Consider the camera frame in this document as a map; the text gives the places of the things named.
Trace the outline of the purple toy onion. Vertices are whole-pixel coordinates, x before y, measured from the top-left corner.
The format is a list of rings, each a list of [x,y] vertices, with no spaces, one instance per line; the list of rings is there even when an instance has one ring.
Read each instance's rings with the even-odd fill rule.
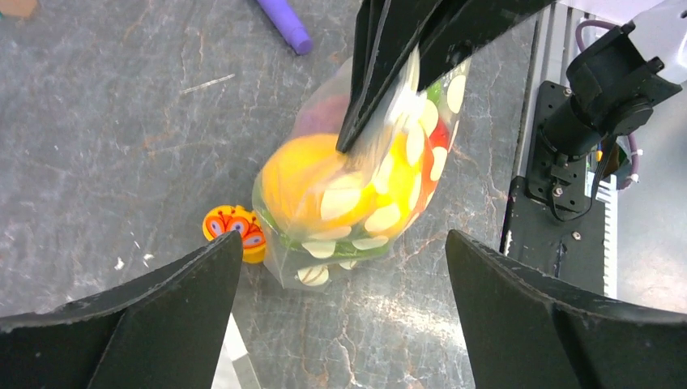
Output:
[[[349,104],[349,95],[329,96],[302,108],[296,116],[292,137],[313,134],[338,135]]]

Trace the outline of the red orange toy chili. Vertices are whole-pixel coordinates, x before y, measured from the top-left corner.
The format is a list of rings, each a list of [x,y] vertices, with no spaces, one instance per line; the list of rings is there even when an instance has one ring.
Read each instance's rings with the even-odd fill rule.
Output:
[[[423,154],[422,181],[420,197],[417,202],[416,210],[422,212],[427,208],[438,180],[440,179],[448,155],[451,141],[451,131],[439,119],[429,138],[425,142],[425,152]]]

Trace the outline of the green toy grapes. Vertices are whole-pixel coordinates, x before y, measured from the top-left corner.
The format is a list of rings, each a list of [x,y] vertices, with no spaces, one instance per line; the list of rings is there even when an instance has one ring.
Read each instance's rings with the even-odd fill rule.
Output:
[[[303,243],[315,242],[316,240],[304,237],[292,237],[286,234],[286,232],[278,226],[275,217],[267,208],[265,197],[262,194],[262,184],[258,180],[255,180],[254,182],[252,204],[258,215],[259,221],[262,223],[263,228],[270,229],[276,235],[276,241],[278,241],[284,247],[284,250],[304,253],[313,257],[313,255],[303,246]],[[332,256],[329,257],[330,259],[354,259],[385,255],[394,245],[395,240],[391,239],[385,242],[385,244],[382,246],[372,247],[365,250],[356,248],[352,244],[353,240],[350,237],[337,238],[334,240],[334,242],[335,251],[333,252]]]

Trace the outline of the yellow toy mango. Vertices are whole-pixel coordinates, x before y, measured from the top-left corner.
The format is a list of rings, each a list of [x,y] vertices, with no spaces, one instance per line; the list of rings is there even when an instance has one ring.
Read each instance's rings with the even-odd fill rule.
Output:
[[[365,220],[372,237],[394,239],[417,219],[424,209],[425,136],[400,134],[373,180],[375,209]]]

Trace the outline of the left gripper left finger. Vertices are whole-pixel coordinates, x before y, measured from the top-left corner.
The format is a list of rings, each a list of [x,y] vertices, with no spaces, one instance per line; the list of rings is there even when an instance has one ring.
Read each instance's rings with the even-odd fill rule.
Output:
[[[227,233],[102,293],[2,318],[2,387],[209,388],[241,258]]]

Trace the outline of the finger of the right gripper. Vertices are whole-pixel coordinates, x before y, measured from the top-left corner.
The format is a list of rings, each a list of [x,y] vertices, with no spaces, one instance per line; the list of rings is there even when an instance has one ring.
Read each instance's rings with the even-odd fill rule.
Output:
[[[350,152],[410,52],[420,46],[420,86],[446,73],[429,56],[429,37],[446,16],[444,1],[363,1],[356,16],[351,93],[336,150]]]
[[[419,41],[420,81],[424,90],[552,0],[441,1]]]

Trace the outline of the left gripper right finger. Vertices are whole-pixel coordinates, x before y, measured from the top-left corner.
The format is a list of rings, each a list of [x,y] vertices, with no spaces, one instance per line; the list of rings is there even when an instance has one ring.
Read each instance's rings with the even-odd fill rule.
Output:
[[[452,230],[446,260],[478,388],[683,388],[686,317],[547,276]]]

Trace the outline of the green toy pepper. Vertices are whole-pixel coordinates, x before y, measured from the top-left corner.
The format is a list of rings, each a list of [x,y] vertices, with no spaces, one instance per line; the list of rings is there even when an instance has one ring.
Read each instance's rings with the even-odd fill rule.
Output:
[[[442,81],[438,80],[425,89],[426,97],[435,105],[439,105],[442,97]]]

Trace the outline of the yellow toy lemon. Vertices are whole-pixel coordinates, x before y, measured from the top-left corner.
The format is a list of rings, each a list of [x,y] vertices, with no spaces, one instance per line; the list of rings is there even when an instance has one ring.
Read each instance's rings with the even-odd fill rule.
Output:
[[[337,136],[313,134],[290,139],[263,166],[269,212],[294,235],[351,226],[372,211],[375,189],[361,173],[346,173],[346,156],[335,150]]]

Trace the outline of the clear zip top bag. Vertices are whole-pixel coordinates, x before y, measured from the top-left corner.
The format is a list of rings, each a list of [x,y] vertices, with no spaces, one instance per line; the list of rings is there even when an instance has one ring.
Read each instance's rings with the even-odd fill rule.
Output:
[[[459,130],[471,63],[426,88],[412,53],[354,148],[336,143],[350,95],[346,61],[301,106],[254,181],[264,263],[286,289],[324,289],[380,258],[430,204]]]

